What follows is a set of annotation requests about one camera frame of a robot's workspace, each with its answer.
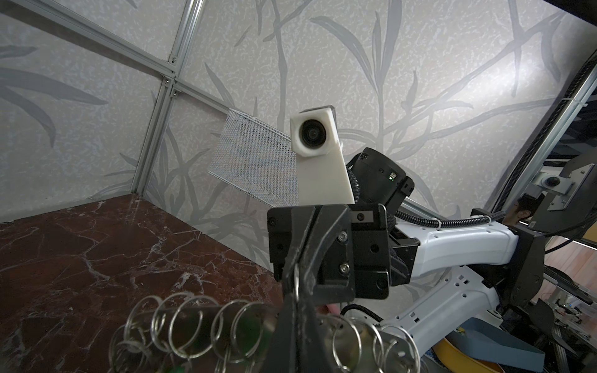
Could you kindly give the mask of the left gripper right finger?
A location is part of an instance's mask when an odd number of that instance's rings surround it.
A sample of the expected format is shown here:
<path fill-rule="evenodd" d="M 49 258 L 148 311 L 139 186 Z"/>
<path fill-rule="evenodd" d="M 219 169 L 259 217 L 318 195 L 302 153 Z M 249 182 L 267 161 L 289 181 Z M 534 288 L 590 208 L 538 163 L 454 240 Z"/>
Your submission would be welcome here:
<path fill-rule="evenodd" d="M 333 372 L 334 361 L 326 349 L 316 308 L 311 301 L 301 299 L 297 301 L 296 308 L 296 371 Z"/>

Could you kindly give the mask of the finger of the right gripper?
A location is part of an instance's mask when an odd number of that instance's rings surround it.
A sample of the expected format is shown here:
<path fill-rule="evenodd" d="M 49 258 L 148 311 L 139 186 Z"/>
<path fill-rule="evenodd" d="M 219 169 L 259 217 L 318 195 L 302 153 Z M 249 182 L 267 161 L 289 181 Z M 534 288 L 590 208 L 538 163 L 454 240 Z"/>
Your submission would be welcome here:
<path fill-rule="evenodd" d="M 320 205 L 280 209 L 279 242 L 285 255 L 279 265 L 279 281 L 285 295 L 322 297 L 321 210 Z"/>
<path fill-rule="evenodd" d="M 300 261 L 300 280 L 300 294 L 314 306 L 355 298 L 351 210 L 347 205 L 315 209 Z"/>

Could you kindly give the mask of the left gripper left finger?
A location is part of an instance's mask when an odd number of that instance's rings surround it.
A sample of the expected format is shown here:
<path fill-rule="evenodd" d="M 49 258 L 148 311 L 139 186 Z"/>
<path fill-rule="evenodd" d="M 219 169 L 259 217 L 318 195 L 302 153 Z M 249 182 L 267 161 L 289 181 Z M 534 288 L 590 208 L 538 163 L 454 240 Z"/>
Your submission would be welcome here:
<path fill-rule="evenodd" d="M 297 372 L 297 326 L 296 301 L 288 294 L 278 315 L 278 324 L 270 340 L 263 372 Z"/>

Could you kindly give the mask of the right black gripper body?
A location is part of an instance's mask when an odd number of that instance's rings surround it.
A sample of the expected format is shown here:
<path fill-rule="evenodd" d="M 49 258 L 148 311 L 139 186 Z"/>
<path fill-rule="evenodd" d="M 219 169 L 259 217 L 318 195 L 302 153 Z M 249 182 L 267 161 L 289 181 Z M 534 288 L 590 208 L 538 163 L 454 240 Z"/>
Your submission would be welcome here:
<path fill-rule="evenodd" d="M 355 298 L 384 299 L 390 288 L 390 235 L 383 205 L 347 205 L 351 210 Z M 276 281 L 285 252 L 279 242 L 280 209 L 267 213 L 270 262 Z"/>

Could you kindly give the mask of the keyring with coloured key tags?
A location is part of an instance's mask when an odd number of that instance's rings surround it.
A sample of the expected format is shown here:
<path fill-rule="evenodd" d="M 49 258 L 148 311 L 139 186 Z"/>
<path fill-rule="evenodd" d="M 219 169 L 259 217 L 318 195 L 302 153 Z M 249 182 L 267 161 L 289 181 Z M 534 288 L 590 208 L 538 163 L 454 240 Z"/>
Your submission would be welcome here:
<path fill-rule="evenodd" d="M 206 295 L 149 295 L 113 333 L 112 372 L 263 372 L 282 306 Z M 404 328 L 383 329 L 316 308 L 333 372 L 423 372 L 424 351 Z"/>

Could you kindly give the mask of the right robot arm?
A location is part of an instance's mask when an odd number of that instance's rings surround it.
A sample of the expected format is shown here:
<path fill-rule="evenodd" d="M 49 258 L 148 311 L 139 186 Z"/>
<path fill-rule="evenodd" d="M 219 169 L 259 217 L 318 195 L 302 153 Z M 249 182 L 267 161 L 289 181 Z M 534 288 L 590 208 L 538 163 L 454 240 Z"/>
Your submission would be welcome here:
<path fill-rule="evenodd" d="M 356 298 L 385 299 L 391 287 L 443 270 L 427 295 L 385 331 L 403 329 L 420 352 L 476 315 L 525 306 L 544 279 L 545 238 L 496 216 L 443 221 L 403 213 L 413 180 L 391 159 L 364 149 L 343 172 L 353 205 L 272 208 L 271 262 L 300 309 Z"/>

